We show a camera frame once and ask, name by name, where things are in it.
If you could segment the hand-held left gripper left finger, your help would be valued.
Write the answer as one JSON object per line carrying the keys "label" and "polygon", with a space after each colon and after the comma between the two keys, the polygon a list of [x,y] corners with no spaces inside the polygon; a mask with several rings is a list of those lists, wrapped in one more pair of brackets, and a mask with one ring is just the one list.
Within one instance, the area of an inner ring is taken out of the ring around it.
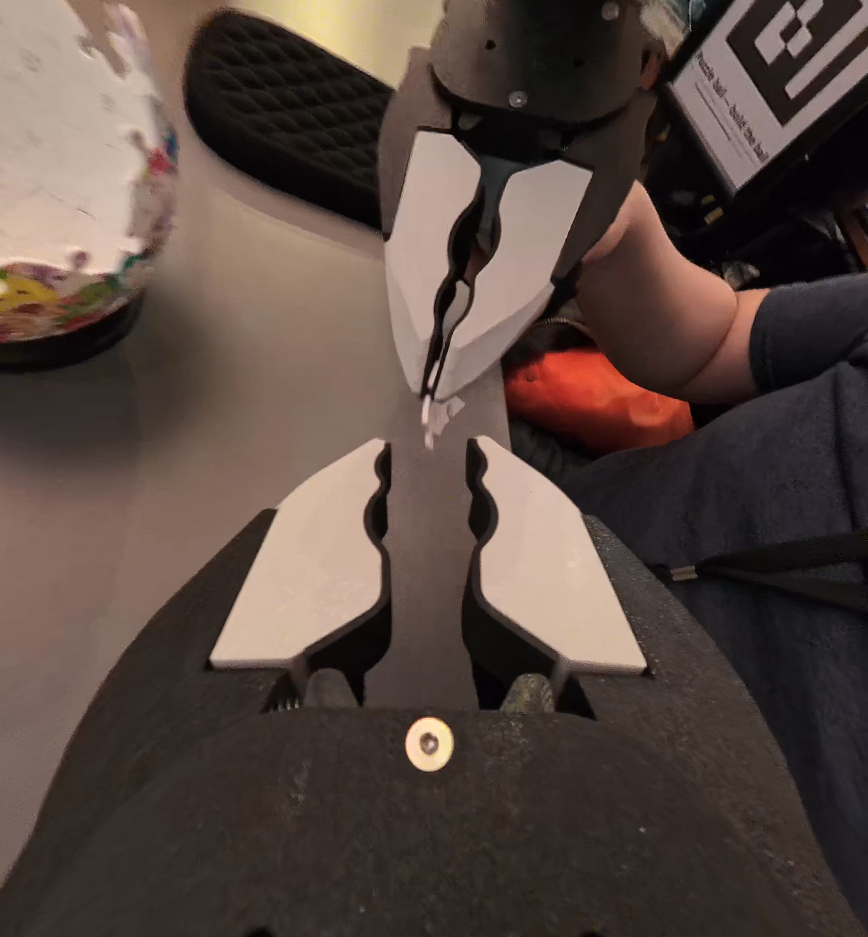
{"label": "hand-held left gripper left finger", "polygon": [[336,670],[355,697],[392,636],[387,497],[392,451],[370,439],[276,507],[208,663],[279,669],[303,693]]}

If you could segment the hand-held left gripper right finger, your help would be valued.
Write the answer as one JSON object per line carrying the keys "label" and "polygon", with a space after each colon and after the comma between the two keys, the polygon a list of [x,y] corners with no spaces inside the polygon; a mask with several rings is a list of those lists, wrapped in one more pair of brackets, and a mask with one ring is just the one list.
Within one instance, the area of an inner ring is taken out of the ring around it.
{"label": "hand-held left gripper right finger", "polygon": [[487,692],[536,673],[563,697],[578,677],[640,677],[648,662],[580,509],[488,437],[468,440],[475,538],[465,648]]}

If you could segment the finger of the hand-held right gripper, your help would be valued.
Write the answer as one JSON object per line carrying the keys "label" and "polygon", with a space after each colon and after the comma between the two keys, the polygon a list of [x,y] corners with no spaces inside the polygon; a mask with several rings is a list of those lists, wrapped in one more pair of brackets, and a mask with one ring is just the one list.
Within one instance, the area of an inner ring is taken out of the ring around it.
{"label": "finger of the hand-held right gripper", "polygon": [[452,236],[475,203],[480,176],[476,158],[453,135],[415,135],[384,263],[393,343],[416,395],[425,392],[438,296],[452,269]]}
{"label": "finger of the hand-held right gripper", "polygon": [[498,245],[449,336],[432,394],[436,401],[457,395],[495,366],[545,309],[592,175],[556,160],[510,176],[498,203]]}

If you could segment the single curved puzzle piece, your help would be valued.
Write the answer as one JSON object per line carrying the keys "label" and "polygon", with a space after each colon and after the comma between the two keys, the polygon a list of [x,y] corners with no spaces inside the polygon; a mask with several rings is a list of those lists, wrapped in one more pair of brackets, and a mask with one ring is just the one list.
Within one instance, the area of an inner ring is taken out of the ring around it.
{"label": "single curved puzzle piece", "polygon": [[422,398],[421,430],[427,451],[433,451],[444,429],[464,406],[464,401],[456,395],[443,402],[434,400],[430,394]]}

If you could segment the black round ball stand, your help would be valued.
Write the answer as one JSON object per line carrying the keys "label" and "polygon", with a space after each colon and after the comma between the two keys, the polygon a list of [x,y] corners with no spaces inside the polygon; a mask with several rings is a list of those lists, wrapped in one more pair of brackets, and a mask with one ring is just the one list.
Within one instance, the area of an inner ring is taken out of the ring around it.
{"label": "black round ball stand", "polygon": [[128,336],[140,316],[145,297],[143,292],[111,315],[67,334],[0,343],[0,373],[46,372],[97,357]]}

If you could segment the half-built colourful puzzle ball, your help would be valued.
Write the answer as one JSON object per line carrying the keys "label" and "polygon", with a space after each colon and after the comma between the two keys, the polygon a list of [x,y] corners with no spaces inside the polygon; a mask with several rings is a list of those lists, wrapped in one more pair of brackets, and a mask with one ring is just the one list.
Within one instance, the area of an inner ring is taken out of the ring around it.
{"label": "half-built colourful puzzle ball", "polygon": [[67,334],[147,292],[179,147],[143,25],[103,2],[0,2],[0,343]]}

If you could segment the red orange item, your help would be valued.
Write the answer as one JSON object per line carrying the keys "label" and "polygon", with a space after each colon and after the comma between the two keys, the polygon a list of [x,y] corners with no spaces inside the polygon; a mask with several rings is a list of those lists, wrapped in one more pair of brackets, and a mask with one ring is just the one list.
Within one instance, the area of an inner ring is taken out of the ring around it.
{"label": "red orange item", "polygon": [[696,429],[686,402],[628,381],[593,346],[505,370],[509,416],[593,454],[661,446]]}

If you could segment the black padded wrist rest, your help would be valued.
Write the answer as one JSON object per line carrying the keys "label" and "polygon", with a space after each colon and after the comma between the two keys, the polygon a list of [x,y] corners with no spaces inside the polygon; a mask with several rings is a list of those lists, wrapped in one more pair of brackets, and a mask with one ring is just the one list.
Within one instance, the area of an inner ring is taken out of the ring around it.
{"label": "black padded wrist rest", "polygon": [[196,135],[231,167],[381,229],[377,147],[392,87],[274,22],[223,8],[194,34],[183,88]]}

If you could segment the black white marker sign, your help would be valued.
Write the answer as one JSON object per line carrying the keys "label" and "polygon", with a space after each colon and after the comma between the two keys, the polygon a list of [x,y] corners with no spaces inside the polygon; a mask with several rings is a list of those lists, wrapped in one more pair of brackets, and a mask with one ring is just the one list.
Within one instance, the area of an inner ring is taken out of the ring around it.
{"label": "black white marker sign", "polygon": [[868,1],[730,2],[664,92],[726,195],[763,185],[868,106]]}

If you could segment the person's dark blue shirt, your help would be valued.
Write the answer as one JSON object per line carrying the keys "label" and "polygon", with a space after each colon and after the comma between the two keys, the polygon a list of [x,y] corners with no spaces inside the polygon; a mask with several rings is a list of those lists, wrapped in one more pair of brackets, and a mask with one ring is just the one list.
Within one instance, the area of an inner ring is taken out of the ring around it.
{"label": "person's dark blue shirt", "polygon": [[[771,292],[749,354],[754,399],[561,484],[647,564],[868,529],[868,274]],[[868,618],[733,583],[673,591],[754,698],[868,931]]]}

